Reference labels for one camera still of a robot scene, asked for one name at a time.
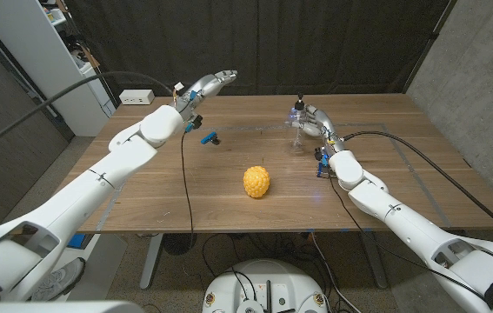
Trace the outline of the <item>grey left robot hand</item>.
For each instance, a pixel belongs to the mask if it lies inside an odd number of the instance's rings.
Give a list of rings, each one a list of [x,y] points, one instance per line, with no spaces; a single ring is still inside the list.
[[[177,99],[177,110],[196,108],[206,97],[216,96],[225,85],[234,82],[237,74],[237,70],[221,70],[200,78]]]

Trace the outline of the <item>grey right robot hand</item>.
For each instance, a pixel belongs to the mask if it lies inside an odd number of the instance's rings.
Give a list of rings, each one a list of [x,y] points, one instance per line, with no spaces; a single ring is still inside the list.
[[[344,150],[343,140],[337,135],[329,116],[309,104],[296,104],[291,110],[291,126],[311,137],[320,137],[328,153]]]

